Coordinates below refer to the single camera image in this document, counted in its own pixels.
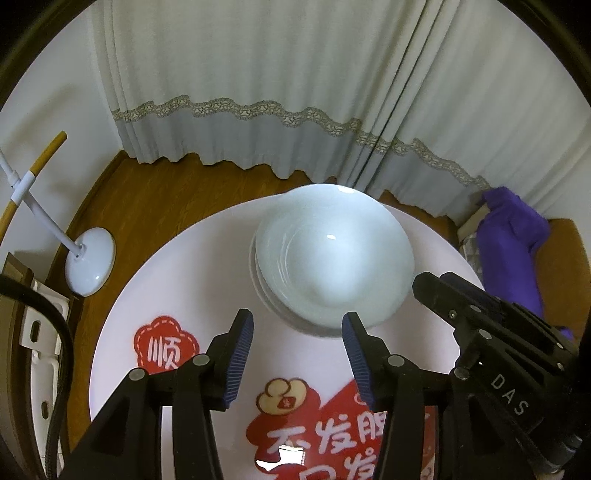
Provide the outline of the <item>round pink table mat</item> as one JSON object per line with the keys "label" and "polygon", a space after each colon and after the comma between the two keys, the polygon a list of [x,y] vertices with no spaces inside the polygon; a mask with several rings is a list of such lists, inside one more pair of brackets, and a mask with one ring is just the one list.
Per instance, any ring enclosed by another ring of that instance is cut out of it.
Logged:
{"label": "round pink table mat", "polygon": [[[363,404],[342,344],[283,316],[263,289],[252,243],[281,195],[231,207],[189,227],[158,250],[124,287],[100,333],[90,376],[97,413],[135,367],[160,373],[202,353],[239,309],[254,332],[238,398],[213,424],[228,479],[368,479],[385,415]],[[431,228],[386,207],[405,230],[415,275],[477,275]],[[420,368],[446,373],[459,354],[452,328],[416,301],[411,288],[384,323],[367,327]]]}

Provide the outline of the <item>white plastic stool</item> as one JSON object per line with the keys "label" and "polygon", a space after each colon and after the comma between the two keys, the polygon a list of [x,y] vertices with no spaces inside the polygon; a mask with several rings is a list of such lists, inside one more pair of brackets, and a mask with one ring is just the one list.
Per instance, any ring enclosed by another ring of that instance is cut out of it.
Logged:
{"label": "white plastic stool", "polygon": [[26,307],[20,345],[31,354],[31,415],[37,452],[43,473],[46,474],[46,443],[57,397],[61,340],[46,317],[33,308]]}

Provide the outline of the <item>grey curtain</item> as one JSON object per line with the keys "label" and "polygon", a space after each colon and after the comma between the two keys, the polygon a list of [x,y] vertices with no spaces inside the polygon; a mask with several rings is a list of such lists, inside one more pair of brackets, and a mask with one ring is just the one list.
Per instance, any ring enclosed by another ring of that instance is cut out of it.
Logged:
{"label": "grey curtain", "polygon": [[590,108],[497,1],[99,1],[98,67],[142,163],[303,171],[462,222],[505,186],[590,196]]}

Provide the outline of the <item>dark wooden cabinet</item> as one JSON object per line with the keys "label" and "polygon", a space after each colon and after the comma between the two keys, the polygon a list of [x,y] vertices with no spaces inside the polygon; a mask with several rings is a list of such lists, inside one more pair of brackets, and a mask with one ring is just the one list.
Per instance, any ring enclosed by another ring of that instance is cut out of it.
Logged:
{"label": "dark wooden cabinet", "polygon": [[1,437],[28,479],[40,470],[30,406],[31,355],[20,344],[25,306],[1,297]]}

